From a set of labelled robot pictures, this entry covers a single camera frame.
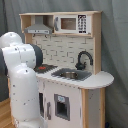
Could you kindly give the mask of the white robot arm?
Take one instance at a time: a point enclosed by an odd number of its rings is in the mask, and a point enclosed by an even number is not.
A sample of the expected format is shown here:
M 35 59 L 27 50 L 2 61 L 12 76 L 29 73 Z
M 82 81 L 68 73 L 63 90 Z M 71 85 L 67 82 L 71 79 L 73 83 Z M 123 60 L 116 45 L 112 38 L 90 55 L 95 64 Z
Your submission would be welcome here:
M 40 114 L 39 91 L 35 67 L 43 62 L 42 50 L 25 44 L 15 32 L 0 37 L 0 74 L 10 79 L 11 114 L 16 128 L 47 128 Z

